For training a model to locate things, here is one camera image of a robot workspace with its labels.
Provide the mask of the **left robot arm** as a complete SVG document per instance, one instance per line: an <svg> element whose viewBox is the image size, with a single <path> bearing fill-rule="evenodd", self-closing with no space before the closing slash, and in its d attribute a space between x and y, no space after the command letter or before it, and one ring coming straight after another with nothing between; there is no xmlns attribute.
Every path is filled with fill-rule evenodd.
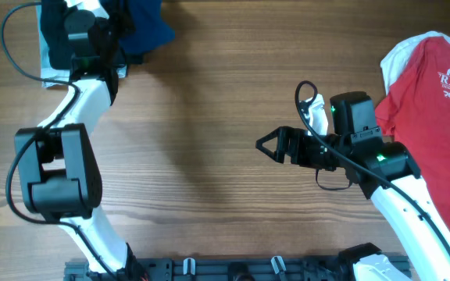
<svg viewBox="0 0 450 281"><path fill-rule="evenodd" d="M17 131L16 157L5 182L7 203L27 222L66 231L87 259L87 278L147 280L102 209L102 178L89 138L118 92L118 41L135 30L128 7L102 1L97 16L64 1L41 5L65 13L60 26L73 49L63 82L69 91L46 120Z"/></svg>

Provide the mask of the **blue t-shirt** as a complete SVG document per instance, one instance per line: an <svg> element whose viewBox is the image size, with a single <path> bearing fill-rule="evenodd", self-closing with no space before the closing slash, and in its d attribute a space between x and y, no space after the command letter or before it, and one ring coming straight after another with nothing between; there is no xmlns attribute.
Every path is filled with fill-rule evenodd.
<svg viewBox="0 0 450 281"><path fill-rule="evenodd" d="M144 55L175 38L162 18L162 0L100 0L109 16L119 19L120 46L128 55Z"/></svg>

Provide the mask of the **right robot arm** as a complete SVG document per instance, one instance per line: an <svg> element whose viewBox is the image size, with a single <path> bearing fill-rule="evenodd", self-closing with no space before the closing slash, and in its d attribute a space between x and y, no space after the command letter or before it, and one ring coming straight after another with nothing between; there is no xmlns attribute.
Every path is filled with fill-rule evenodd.
<svg viewBox="0 0 450 281"><path fill-rule="evenodd" d="M386 143L370 96L361 91L330 98L334 132L312 126L316 99L295 100L304 128L280 126L255 146L282 163L315 170L342 168L349 183L385 217L421 280L450 280L450 231L440 217L420 167L400 142Z"/></svg>

